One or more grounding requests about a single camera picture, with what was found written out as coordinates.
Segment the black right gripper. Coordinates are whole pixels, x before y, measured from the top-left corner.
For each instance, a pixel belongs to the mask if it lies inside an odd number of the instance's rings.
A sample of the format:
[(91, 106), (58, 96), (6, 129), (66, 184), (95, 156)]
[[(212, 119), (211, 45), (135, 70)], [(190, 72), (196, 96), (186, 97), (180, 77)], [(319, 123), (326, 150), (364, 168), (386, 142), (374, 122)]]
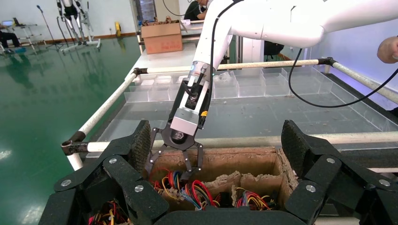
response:
[[(161, 133), (163, 143), (154, 153), (152, 151), (156, 135)], [(159, 128), (153, 128), (151, 131), (151, 144), (150, 151), (147, 156), (147, 161), (145, 163), (145, 171), (147, 176), (151, 175), (154, 163), (157, 158), (161, 155), (161, 153), (167, 147), (172, 147), (177, 150), (181, 150), (183, 153), (184, 162), (186, 165), (186, 171), (181, 175), (180, 180), (188, 180), (193, 174), (201, 171), (203, 165), (203, 145), (195, 141), (194, 136), (182, 133), (180, 131), (176, 131), (166, 126), (163, 130)], [(197, 165), (191, 166), (191, 163), (188, 159), (188, 151), (192, 147), (197, 148)]]

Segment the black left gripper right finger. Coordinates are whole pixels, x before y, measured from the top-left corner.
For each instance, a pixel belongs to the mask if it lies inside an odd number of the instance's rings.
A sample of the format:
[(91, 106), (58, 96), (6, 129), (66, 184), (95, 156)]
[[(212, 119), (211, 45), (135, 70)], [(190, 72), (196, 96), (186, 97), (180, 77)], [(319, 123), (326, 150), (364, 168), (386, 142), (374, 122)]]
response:
[(286, 120), (282, 149), (298, 176), (285, 209), (307, 225), (318, 218), (327, 200), (359, 215), (362, 225), (398, 222), (398, 186), (390, 179), (343, 156), (329, 141), (304, 134)]

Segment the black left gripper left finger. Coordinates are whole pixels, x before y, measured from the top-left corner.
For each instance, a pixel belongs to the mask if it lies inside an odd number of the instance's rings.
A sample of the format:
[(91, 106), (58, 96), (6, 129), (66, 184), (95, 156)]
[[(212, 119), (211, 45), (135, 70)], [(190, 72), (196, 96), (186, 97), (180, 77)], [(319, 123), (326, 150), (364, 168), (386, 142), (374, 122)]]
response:
[(112, 140), (94, 162), (59, 179), (41, 225), (83, 225), (108, 200), (116, 200), (135, 225), (154, 225), (169, 204), (144, 180), (151, 127), (142, 120), (128, 136)]

